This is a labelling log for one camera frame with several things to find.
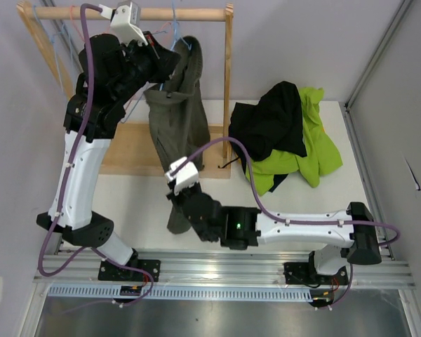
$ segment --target gray garment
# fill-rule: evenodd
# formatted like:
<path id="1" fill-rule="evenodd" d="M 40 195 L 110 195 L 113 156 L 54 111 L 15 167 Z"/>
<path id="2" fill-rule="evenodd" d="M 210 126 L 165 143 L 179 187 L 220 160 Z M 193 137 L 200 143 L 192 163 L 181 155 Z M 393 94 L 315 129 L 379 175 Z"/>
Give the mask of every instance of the gray garment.
<path id="1" fill-rule="evenodd" d="M 171 80 L 164 84 L 162 91 L 157 84 L 144 92 L 149 105 L 149 132 L 164 172 L 171 163 L 189 156 L 211 139 L 199 86 L 203 71 L 201 46 L 194 37 L 184 37 L 184 40 L 192 49 L 189 51 L 181 40 L 176 43 L 175 52 L 181 55 L 181 60 Z M 197 157 L 194 163 L 201 170 L 203 156 Z M 168 230 L 180 234 L 190 227 L 189 221 L 172 209 Z"/>

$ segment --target wooden frame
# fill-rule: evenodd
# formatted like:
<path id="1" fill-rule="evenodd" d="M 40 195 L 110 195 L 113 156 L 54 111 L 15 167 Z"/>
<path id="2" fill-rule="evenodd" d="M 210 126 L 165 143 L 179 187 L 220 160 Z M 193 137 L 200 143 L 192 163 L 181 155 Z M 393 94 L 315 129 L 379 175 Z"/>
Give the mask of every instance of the wooden frame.
<path id="1" fill-rule="evenodd" d="M 74 94 L 74 86 L 64 64 L 58 58 L 59 73 L 55 61 L 55 51 L 51 45 L 45 30 L 39 20 L 69 20 L 69 7 L 35 7 L 28 1 L 21 1 L 17 4 L 20 18 L 27 27 L 37 48 L 41 52 L 50 71 L 67 97 Z M 210 126 L 211 138 L 227 136 L 229 127 L 229 90 L 231 84 L 231 58 L 232 58 L 232 18 L 234 7 L 227 4 L 226 8 L 178 8 L 175 10 L 178 21 L 207 21 L 225 22 L 225 92 L 223 106 L 223 125 Z M 72 17 L 79 19 L 79 7 L 73 7 Z M 95 11 L 86 11 L 88 20 L 106 20 Z M 173 19 L 171 8 L 142 8 L 141 20 L 169 21 Z M 117 128 L 115 138 L 108 149 L 102 163 L 101 173 L 104 174 L 131 174 L 144 176 L 162 176 L 159 158 L 156 155 L 154 146 L 146 146 L 152 143 L 149 136 L 147 124 L 125 123 Z M 200 176 L 207 178 L 229 178 L 231 166 L 220 168 L 231 158 L 231 147 L 228 142 L 221 146 L 210 148 L 204 155 L 204 170 Z"/>

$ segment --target hanging clothing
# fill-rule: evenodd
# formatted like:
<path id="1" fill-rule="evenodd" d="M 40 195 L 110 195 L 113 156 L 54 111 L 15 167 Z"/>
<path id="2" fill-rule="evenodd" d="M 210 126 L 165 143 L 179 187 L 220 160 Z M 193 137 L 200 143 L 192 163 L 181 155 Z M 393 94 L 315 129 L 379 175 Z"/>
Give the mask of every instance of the hanging clothing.
<path id="1" fill-rule="evenodd" d="M 309 185 L 317 187 L 320 183 L 320 176 L 332 173 L 343 165 L 340 153 L 324 131 L 319 116 L 319 103 L 323 99 L 324 90 L 301 88 L 299 94 L 307 157 L 302 158 L 290 152 L 273 150 L 265 160 L 251 161 L 255 188 L 259 195 L 276 188 L 285 179 L 283 175 L 296 171 L 302 174 Z M 249 180 L 246 162 L 243 167 Z"/>
<path id="2" fill-rule="evenodd" d="M 171 163 L 188 157 L 198 147 L 209 142 L 208 121 L 201 100 L 199 80 L 203 72 L 203 53 L 198 40 L 184 37 L 192 49 L 179 40 L 175 52 L 181 60 L 171 80 L 147 89 L 144 94 L 149 105 L 149 132 L 162 169 L 168 171 Z M 203 168 L 203 156 L 194 160 L 198 170 Z M 188 231 L 190 222 L 178 211 L 172 209 L 167 228 L 173 234 Z"/>
<path id="3" fill-rule="evenodd" d="M 257 105 L 236 103 L 229 135 L 240 140 L 256 161 L 268 158 L 272 150 L 306 157 L 301 99 L 296 85 L 286 81 L 276 84 Z"/>

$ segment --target black cover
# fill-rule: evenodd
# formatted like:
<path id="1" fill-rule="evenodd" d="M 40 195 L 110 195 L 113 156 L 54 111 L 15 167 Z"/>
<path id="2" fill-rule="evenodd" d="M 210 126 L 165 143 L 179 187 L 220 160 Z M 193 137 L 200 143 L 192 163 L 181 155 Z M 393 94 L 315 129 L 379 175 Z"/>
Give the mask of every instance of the black cover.
<path id="1" fill-rule="evenodd" d="M 306 157 L 296 85 L 286 81 L 276 84 L 257 105 L 236 103 L 229 135 L 240 140 L 255 161 L 268 158 L 273 149 Z"/>

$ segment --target gray wall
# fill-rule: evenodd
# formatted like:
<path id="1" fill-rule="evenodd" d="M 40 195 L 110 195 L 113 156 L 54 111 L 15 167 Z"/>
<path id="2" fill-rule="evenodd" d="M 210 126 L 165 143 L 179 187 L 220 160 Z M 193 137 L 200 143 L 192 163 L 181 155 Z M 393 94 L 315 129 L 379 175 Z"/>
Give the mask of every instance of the gray wall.
<path id="1" fill-rule="evenodd" d="M 115 6 L 118 1 L 89 2 Z M 144 7 L 171 6 L 171 0 L 136 2 Z M 226 2 L 234 3 L 233 99 L 258 99 L 278 81 L 288 80 L 325 88 L 326 100 L 345 101 L 401 0 L 175 0 L 177 8 L 223 8 Z M 90 24 L 96 34 L 108 25 Z M 154 31 L 161 25 L 142 22 L 141 27 Z M 204 98 L 222 98 L 225 25 L 182 22 L 180 26 L 184 35 L 193 34 L 202 44 Z M 82 46 L 72 32 L 76 45 Z"/>
<path id="2" fill-rule="evenodd" d="M 421 0 L 415 1 L 380 66 L 353 106 L 354 125 L 398 256 L 412 269 L 421 303 Z"/>
<path id="3" fill-rule="evenodd" d="M 15 10 L 0 1 L 0 336 L 25 313 L 62 163 L 65 100 Z"/>

